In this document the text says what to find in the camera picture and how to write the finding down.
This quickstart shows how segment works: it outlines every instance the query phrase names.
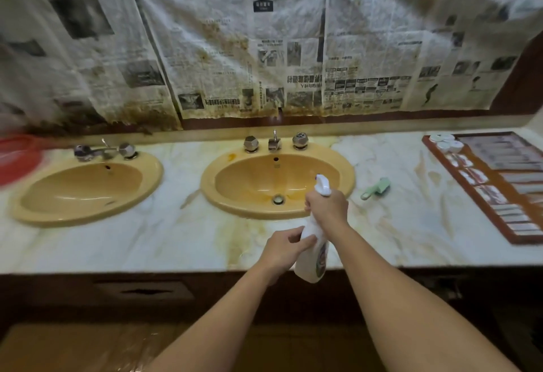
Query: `left forearm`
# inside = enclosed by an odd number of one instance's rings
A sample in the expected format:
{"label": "left forearm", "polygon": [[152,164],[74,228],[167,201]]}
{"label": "left forearm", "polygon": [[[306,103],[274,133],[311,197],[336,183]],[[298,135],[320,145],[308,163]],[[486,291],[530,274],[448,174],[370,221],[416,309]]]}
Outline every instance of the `left forearm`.
{"label": "left forearm", "polygon": [[149,372],[226,372],[255,316],[269,276],[254,266],[150,365]]}

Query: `hand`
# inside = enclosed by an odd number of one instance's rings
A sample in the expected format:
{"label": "hand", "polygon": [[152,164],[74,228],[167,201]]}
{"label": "hand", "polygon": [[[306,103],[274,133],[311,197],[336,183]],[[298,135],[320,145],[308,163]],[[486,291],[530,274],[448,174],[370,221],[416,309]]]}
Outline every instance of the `hand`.
{"label": "hand", "polygon": [[279,230],[266,242],[262,255],[255,267],[265,271],[270,278],[270,284],[287,272],[296,262],[298,256],[316,244],[316,236],[311,235],[300,240],[303,226],[294,229]]}
{"label": "hand", "polygon": [[316,191],[306,194],[306,211],[311,211],[327,237],[333,241],[337,228],[349,225],[347,223],[347,209],[349,202],[337,189],[332,189],[330,196],[322,196]]}

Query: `tray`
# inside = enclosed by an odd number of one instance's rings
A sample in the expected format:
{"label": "tray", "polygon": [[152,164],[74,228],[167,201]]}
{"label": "tray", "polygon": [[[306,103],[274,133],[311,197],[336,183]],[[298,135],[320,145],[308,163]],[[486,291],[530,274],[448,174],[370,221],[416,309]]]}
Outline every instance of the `tray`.
{"label": "tray", "polygon": [[543,243],[543,152],[514,132],[454,136],[456,154],[423,142],[510,243]]}

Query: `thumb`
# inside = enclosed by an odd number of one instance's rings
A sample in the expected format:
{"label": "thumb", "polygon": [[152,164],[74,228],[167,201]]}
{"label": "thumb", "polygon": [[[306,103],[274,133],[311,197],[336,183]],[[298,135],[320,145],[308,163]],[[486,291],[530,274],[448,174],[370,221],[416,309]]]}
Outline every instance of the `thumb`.
{"label": "thumb", "polygon": [[300,242],[296,242],[296,250],[298,253],[302,253],[305,250],[308,250],[309,248],[312,248],[316,244],[316,236],[311,235],[307,238],[301,239]]}

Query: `white countertop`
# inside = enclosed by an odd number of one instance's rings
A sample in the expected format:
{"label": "white countertop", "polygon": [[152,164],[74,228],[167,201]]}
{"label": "white countertop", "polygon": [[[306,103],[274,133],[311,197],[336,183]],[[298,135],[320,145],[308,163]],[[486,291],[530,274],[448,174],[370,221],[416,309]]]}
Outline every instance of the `white countertop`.
{"label": "white countertop", "polygon": [[[543,137],[515,130],[543,147]],[[356,170],[349,222],[385,259],[399,267],[528,266],[543,264],[543,245],[511,245],[421,142],[423,132],[316,137]],[[0,190],[0,274],[74,272],[222,272],[247,269],[275,230],[305,219],[255,220],[207,203],[200,176],[240,141],[139,146],[157,156],[165,174],[142,203],[87,225],[39,229],[11,219]],[[46,152],[44,164],[72,156]],[[392,182],[386,196],[360,200],[380,177]],[[329,268],[341,268],[336,250]]]}

